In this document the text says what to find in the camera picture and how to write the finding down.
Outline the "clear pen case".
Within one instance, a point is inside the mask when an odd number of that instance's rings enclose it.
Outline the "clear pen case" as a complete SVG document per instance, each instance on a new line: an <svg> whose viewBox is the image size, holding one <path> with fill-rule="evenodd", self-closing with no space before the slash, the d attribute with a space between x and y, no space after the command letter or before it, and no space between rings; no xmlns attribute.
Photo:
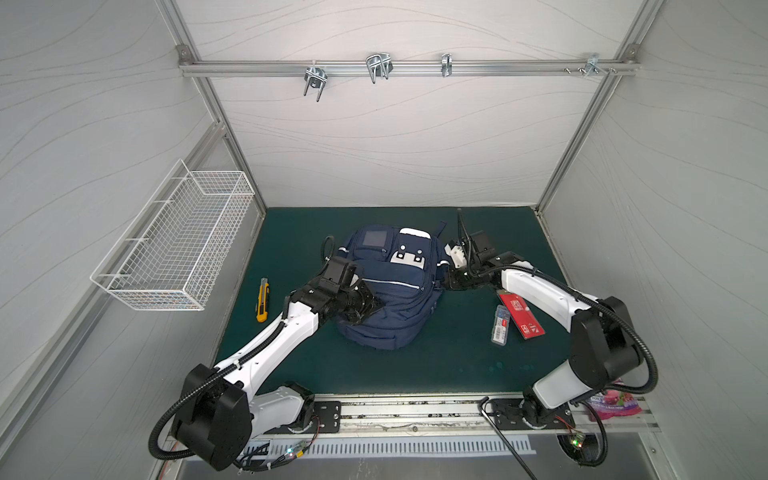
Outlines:
<svg viewBox="0 0 768 480"><path fill-rule="evenodd" d="M508 339L511 315L504 305L498 305L494 313L494 324L491 341L499 346L505 346Z"/></svg>

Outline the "red box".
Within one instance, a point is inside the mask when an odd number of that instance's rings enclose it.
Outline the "red box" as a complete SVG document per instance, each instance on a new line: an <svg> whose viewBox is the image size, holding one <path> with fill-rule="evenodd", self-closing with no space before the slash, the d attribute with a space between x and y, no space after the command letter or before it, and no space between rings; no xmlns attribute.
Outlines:
<svg viewBox="0 0 768 480"><path fill-rule="evenodd" d="M511 322L524 340L541 337L545 330L520 295L500 290L497 292L503 306L509 311Z"/></svg>

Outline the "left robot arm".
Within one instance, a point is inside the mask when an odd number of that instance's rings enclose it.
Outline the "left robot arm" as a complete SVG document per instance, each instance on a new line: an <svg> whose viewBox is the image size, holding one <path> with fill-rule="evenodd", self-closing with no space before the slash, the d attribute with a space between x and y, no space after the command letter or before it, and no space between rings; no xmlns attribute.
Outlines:
<svg viewBox="0 0 768 480"><path fill-rule="evenodd" d="M235 354L197 365L179 399L152 428L148 451L161 461L197 456L217 471L235 465L249 440L302 424L314 397L298 385L260 394L269 375L330 320L360 324L384 306L350 259L333 255L320 273L284 300L281 314Z"/></svg>

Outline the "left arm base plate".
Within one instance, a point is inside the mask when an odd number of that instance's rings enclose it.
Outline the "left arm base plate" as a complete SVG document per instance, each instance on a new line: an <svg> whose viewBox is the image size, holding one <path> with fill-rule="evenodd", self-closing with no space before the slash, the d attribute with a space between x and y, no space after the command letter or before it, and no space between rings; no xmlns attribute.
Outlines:
<svg viewBox="0 0 768 480"><path fill-rule="evenodd" d="M313 401L307 404L299 418L299 432L336 434L341 427L342 404L339 401Z"/></svg>

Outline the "navy blue student backpack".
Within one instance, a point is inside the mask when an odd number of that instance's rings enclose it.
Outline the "navy blue student backpack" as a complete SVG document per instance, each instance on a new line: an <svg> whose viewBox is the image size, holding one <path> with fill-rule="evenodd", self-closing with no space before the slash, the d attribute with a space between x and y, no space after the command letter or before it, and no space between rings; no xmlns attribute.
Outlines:
<svg viewBox="0 0 768 480"><path fill-rule="evenodd" d="M346 339L377 350L397 350L412 343L434 313L446 273L453 267L440 234L410 227L366 225L338 248L383 307L359 325L337 323Z"/></svg>

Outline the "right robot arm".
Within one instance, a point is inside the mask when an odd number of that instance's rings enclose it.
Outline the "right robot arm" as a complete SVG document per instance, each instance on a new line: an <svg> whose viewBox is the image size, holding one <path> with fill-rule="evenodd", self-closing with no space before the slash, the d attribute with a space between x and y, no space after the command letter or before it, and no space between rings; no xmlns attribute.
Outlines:
<svg viewBox="0 0 768 480"><path fill-rule="evenodd" d="M569 334L567 359L524 393L519 409L529 423L539 426L564 405L606 390L642 395L656 388L656 359L635 331L623 301L582 293L512 252L482 245L484 239L483 231L472 236L463 232L444 248L451 262L448 288L488 285L519 295Z"/></svg>

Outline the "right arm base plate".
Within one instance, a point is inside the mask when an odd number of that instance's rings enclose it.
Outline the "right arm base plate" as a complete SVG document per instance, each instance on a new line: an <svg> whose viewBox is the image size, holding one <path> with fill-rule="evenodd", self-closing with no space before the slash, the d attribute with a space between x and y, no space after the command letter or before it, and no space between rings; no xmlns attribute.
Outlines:
<svg viewBox="0 0 768 480"><path fill-rule="evenodd" d="M502 431L568 430L575 426L566 404L557 409L547 409L533 398L491 399L490 417Z"/></svg>

